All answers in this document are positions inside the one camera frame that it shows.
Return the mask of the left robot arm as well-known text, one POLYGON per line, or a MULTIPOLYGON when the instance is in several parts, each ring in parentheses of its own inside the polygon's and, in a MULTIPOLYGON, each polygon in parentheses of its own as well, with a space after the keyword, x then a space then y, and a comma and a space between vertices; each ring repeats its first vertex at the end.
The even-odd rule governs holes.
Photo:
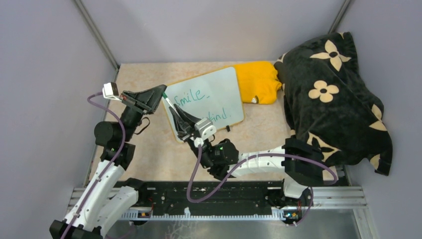
POLYGON ((107 111, 116 120, 97 123, 95 144, 103 147, 97 170, 70 212, 51 224, 52 238, 104 239, 126 210, 148 202, 145 183, 134 178, 126 180, 113 197, 109 194, 133 159, 135 145, 130 140, 140 134, 137 127, 146 115, 155 113, 166 89, 166 85, 158 85, 141 92, 119 93, 116 83, 111 82, 87 98, 91 105, 107 111))

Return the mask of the white marker pen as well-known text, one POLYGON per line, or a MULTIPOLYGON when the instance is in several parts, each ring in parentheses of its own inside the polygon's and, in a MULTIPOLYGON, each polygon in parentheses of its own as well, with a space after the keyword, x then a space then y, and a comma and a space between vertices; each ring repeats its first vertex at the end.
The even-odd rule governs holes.
POLYGON ((169 107, 171 109, 173 109, 174 112, 177 113, 177 110, 175 109, 174 104, 170 101, 170 99, 169 98, 166 98, 166 99, 164 98, 164 100, 168 103, 169 107))

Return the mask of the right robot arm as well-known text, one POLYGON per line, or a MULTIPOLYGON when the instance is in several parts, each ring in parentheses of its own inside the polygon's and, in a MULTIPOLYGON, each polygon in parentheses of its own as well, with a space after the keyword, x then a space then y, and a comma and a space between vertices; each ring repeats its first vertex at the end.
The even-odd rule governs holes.
POLYGON ((187 200, 199 203, 216 193, 228 178, 248 174, 284 172, 284 186, 280 192, 281 201, 293 205, 307 187, 324 185, 323 171, 327 167, 322 162, 322 153, 315 147, 295 138, 288 138, 283 146, 273 149, 240 153, 235 145, 224 139, 213 145, 210 138, 216 128, 209 118, 197 118, 179 106, 169 107, 177 137, 186 142, 197 157, 188 182, 187 200), (199 167, 220 183, 207 195, 194 199, 191 196, 193 181, 199 167))

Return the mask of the yellow-framed whiteboard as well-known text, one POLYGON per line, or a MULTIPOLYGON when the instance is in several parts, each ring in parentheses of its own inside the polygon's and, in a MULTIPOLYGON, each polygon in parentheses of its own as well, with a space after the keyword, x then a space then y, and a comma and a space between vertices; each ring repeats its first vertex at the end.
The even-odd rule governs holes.
POLYGON ((245 119, 236 70, 225 67, 169 85, 168 100, 197 118, 209 118, 217 129, 245 119))

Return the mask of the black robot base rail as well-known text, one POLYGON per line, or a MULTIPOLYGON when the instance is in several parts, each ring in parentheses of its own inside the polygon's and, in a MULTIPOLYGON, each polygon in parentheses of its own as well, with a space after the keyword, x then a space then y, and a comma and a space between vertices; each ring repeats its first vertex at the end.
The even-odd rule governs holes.
POLYGON ((298 223, 313 204, 306 187, 299 198, 289 198, 283 181, 227 182, 210 198, 192 203, 187 182, 143 182, 140 199, 130 207, 130 220, 281 220, 298 223))

